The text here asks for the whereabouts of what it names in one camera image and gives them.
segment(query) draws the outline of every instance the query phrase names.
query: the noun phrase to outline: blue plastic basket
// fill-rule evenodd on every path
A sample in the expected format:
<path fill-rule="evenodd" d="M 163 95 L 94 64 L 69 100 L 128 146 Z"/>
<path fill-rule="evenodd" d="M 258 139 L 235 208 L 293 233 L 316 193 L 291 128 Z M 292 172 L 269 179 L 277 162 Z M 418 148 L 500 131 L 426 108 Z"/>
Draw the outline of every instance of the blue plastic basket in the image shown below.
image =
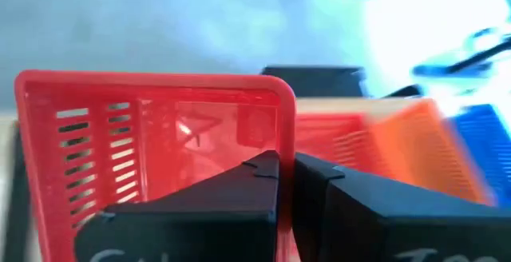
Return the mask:
<path fill-rule="evenodd" d="M 484 174 L 499 206 L 511 207 L 511 139 L 491 105 L 470 106 L 452 118 L 469 155 Z"/>

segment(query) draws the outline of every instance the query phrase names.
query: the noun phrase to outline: blurry background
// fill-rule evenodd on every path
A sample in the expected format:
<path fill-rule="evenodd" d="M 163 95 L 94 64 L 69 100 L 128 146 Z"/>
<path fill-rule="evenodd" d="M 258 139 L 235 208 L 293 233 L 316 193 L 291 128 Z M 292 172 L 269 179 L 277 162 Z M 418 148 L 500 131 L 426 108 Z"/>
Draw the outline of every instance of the blurry background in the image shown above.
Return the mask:
<path fill-rule="evenodd" d="M 359 66 L 366 91 L 381 97 L 409 85 L 419 62 L 508 16 L 506 0 L 0 0 L 0 113 L 15 117 L 13 80 L 22 69 Z M 2 124 L 2 141 L 9 131 Z M 8 163 L 0 170 L 5 204 Z"/>

